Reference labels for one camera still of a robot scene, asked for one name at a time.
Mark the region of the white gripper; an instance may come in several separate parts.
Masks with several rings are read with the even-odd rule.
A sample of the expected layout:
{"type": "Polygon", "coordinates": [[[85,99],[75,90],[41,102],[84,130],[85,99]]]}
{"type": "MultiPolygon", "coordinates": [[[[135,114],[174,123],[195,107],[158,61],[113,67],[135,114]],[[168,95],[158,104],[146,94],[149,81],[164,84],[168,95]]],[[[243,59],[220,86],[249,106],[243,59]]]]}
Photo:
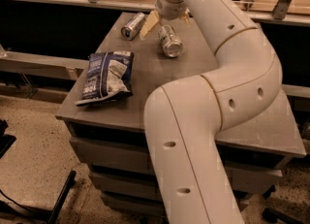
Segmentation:
{"type": "Polygon", "coordinates": [[[160,22],[160,17],[164,19],[176,19],[181,17],[185,23],[190,23],[190,18],[186,13],[186,6],[183,2],[172,3],[168,0],[156,0],[156,10],[150,12],[139,32],[139,37],[142,40],[144,40],[160,22]]]}

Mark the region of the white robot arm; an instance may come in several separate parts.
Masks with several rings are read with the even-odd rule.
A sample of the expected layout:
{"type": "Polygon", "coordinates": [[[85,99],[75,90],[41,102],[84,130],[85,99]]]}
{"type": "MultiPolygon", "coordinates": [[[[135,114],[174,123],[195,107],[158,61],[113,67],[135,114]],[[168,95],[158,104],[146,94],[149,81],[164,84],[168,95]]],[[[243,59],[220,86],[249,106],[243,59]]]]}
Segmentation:
{"type": "Polygon", "coordinates": [[[157,0],[164,18],[190,12],[217,69],[168,82],[144,108],[147,145],[170,224],[244,224],[215,144],[263,112],[282,69],[272,45],[232,0],[157,0]]]}

